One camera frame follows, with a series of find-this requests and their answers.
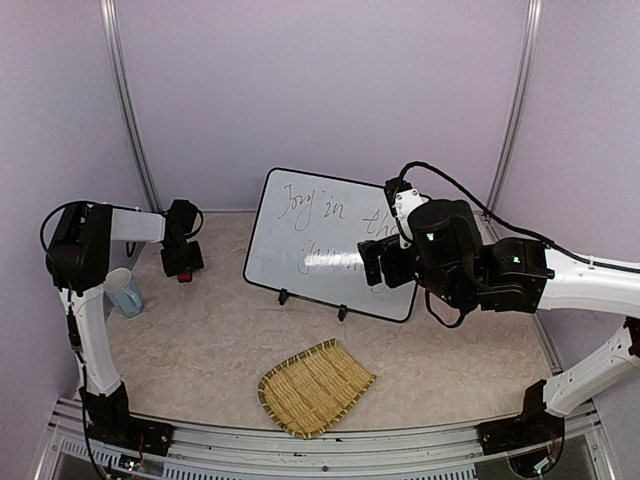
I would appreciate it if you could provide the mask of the red bone-shaped eraser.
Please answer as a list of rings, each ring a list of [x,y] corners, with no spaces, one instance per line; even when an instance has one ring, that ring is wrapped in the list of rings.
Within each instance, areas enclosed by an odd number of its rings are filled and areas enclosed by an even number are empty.
[[[177,279],[179,283],[189,283],[193,279],[193,274],[191,272],[184,272],[177,275]]]

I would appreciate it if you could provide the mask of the white whiteboard black frame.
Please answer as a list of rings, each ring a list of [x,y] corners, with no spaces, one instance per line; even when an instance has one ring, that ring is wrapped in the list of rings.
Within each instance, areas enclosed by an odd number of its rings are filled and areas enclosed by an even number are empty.
[[[347,312],[402,323],[416,285],[370,286],[357,245],[395,234],[382,187],[276,167],[266,176],[243,277]]]

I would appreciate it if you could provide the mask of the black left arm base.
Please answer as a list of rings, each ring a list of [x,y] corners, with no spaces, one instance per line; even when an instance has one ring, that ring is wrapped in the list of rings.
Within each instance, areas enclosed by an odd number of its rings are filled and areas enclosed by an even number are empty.
[[[174,427],[157,420],[132,416],[124,383],[110,395],[93,394],[79,389],[85,415],[87,434],[92,440],[166,457],[173,440]]]

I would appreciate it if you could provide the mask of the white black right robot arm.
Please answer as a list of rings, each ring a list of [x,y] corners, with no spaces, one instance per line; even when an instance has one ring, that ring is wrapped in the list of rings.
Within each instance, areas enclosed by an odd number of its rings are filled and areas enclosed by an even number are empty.
[[[639,365],[639,273],[619,263],[580,262],[545,242],[505,237],[485,245],[473,212],[463,200],[416,200],[397,195],[395,235],[358,244],[368,285],[397,288],[415,282],[461,319],[476,310],[535,313],[590,310],[625,321],[603,346],[565,372],[530,388],[511,433],[535,442],[551,416],[568,416],[578,405],[615,384]]]

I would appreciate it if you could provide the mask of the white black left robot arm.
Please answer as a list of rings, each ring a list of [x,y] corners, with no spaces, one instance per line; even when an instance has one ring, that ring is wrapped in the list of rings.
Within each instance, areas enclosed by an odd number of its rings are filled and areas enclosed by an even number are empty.
[[[100,418],[102,430],[118,444],[133,443],[140,424],[129,414],[126,388],[106,333],[104,282],[111,244],[159,243],[165,275],[185,282],[204,268],[194,239],[203,225],[202,211],[184,199],[174,200],[164,213],[75,200],[55,208],[41,224],[39,240],[65,311],[84,408],[93,421]]]

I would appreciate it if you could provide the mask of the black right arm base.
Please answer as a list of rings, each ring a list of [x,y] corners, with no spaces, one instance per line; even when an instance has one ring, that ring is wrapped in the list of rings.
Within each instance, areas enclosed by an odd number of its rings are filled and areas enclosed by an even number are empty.
[[[546,411],[543,400],[546,383],[546,380],[540,380],[525,390],[522,411],[518,415],[478,425],[484,455],[529,447],[564,436],[564,418]]]

